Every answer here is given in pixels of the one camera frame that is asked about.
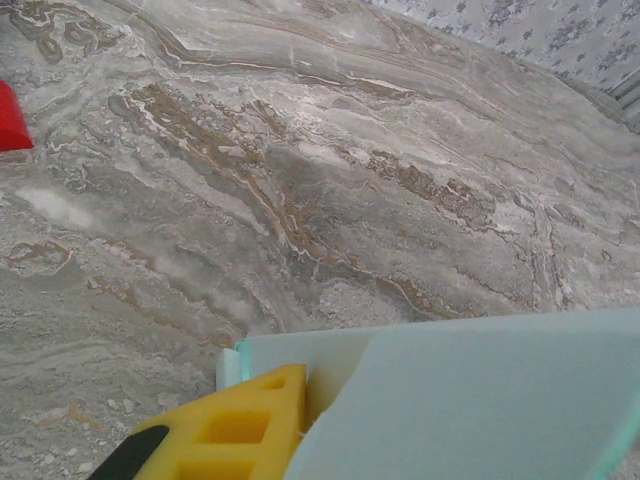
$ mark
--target wall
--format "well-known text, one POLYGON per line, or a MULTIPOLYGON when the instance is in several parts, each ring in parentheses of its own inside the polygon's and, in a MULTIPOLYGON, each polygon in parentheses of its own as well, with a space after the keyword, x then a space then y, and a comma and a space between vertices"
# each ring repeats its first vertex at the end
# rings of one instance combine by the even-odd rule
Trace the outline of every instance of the wall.
POLYGON ((640 68, 640 0, 364 0, 609 91, 640 68))

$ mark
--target wallpaper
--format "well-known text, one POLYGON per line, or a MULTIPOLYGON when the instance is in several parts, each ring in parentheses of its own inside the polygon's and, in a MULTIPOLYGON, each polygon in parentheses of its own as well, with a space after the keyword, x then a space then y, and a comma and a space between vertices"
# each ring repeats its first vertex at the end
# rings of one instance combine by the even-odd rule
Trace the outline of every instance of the wallpaper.
POLYGON ((640 68, 640 0, 364 0, 611 90, 640 68))

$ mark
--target marble countertop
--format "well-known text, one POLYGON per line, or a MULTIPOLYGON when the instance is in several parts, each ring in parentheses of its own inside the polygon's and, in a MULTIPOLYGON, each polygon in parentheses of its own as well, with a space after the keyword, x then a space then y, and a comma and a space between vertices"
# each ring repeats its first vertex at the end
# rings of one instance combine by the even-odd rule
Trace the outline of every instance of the marble countertop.
POLYGON ((3 478, 246 335, 640 304, 640 137, 536 67, 343 0, 2 2, 0 44, 3 478))

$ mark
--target red object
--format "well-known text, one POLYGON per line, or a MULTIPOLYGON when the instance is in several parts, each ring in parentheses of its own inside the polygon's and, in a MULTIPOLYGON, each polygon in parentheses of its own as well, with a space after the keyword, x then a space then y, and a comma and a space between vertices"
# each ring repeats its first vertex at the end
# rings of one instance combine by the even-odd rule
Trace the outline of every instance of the red object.
POLYGON ((33 148, 22 118, 18 99, 11 87, 0 80, 0 152, 33 148))

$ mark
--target marble surface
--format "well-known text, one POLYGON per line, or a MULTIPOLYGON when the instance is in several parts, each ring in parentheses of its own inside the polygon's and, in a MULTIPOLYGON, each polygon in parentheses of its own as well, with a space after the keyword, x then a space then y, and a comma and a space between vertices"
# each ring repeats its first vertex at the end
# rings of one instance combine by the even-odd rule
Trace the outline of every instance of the marble surface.
POLYGON ((640 137, 537 67, 343 0, 2 2, 0 44, 2 478, 245 335, 640 304, 640 137))

